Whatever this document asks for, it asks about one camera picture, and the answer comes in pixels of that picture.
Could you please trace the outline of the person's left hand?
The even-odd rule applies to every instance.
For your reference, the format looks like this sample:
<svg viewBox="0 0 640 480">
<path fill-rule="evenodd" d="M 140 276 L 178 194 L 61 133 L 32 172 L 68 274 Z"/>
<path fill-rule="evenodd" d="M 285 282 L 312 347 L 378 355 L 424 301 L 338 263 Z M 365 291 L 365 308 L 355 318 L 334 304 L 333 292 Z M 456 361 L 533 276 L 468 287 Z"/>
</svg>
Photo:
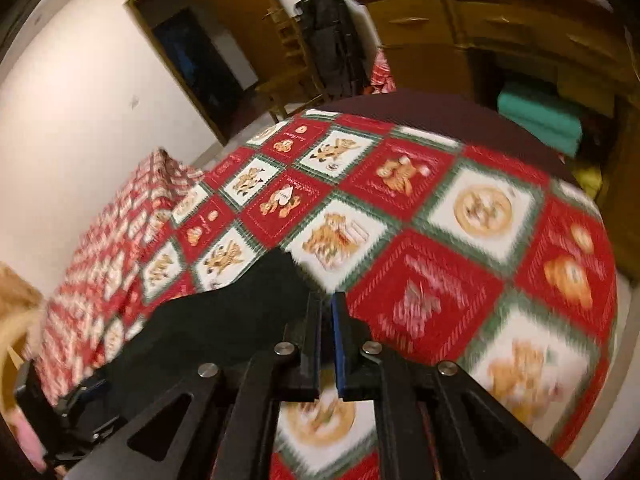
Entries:
<svg viewBox="0 0 640 480">
<path fill-rule="evenodd" d="M 24 458 L 27 470 L 40 479 L 47 470 L 44 448 L 13 394 L 18 369 L 26 360 L 26 341 L 38 321 L 36 310 L 16 310 L 1 320 L 1 416 L 9 428 L 9 444 L 17 445 L 13 456 Z"/>
</svg>

